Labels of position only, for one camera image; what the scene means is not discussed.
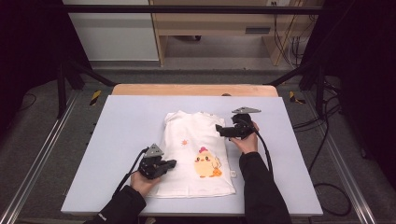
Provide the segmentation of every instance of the black sleeve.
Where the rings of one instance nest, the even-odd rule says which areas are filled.
[[[245,179],[245,217],[247,223],[291,223],[279,189],[258,152],[242,154],[239,167]]]
[[[129,186],[124,188],[96,215],[84,224],[134,223],[137,216],[146,207],[142,195]]]

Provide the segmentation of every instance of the wall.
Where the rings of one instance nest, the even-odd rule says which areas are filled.
[[[69,5],[148,5],[146,0],[64,0]],[[149,14],[70,13],[90,61],[158,61]]]

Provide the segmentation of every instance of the white tabletop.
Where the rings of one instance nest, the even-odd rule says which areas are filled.
[[[95,215],[111,199],[131,169],[141,149],[160,144],[167,113],[204,111],[233,126],[232,111],[241,106],[260,109],[251,114],[268,146],[275,182],[292,216],[322,215],[283,100],[280,97],[224,96],[115,96],[107,98],[62,212]],[[193,199],[147,198],[142,216],[241,216],[244,215],[244,180],[239,170],[240,152],[225,140],[236,194]],[[262,145],[259,152],[265,159]]]

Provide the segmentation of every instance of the wooden cabinet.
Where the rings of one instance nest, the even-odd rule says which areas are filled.
[[[318,0],[289,0],[288,6],[312,7],[321,5]],[[155,6],[249,6],[265,7],[267,0],[150,0]],[[274,65],[278,65],[281,52],[285,50],[291,36],[310,35],[315,22],[309,16],[294,15],[253,15],[253,14],[152,14],[160,63],[163,64],[169,35],[260,35],[271,55]]]

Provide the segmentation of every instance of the black horizontal bar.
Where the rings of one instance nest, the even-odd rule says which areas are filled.
[[[68,13],[210,13],[320,15],[335,8],[323,7],[236,7],[236,6],[123,6],[123,5],[43,5],[51,11]]]

